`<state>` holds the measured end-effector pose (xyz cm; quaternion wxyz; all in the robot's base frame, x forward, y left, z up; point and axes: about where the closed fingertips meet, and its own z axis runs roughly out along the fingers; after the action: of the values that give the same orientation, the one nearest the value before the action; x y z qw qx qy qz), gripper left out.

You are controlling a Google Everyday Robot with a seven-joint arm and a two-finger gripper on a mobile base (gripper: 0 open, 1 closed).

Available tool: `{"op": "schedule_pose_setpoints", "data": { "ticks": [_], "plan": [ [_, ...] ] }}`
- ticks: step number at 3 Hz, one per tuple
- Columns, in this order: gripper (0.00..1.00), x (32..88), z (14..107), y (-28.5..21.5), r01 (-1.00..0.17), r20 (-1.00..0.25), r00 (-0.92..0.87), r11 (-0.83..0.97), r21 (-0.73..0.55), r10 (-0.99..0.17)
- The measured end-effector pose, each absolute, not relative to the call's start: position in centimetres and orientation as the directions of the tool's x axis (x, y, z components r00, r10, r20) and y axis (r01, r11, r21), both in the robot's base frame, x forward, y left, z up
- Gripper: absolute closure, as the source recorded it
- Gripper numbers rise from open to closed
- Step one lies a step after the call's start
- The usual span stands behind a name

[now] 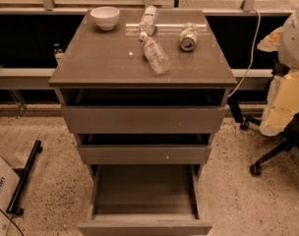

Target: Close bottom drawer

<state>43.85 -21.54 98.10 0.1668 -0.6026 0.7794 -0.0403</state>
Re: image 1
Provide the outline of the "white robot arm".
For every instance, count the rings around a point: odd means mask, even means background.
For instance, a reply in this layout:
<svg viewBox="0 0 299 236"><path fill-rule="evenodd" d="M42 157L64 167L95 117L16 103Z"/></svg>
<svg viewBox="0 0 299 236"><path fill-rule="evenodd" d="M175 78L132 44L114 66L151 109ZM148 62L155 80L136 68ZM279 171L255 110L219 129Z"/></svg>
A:
<svg viewBox="0 0 299 236"><path fill-rule="evenodd" d="M299 112L299 7L282 27L262 39L257 48L276 51L278 62L289 69L286 75L273 77L260 124L262 134L276 136Z"/></svg>

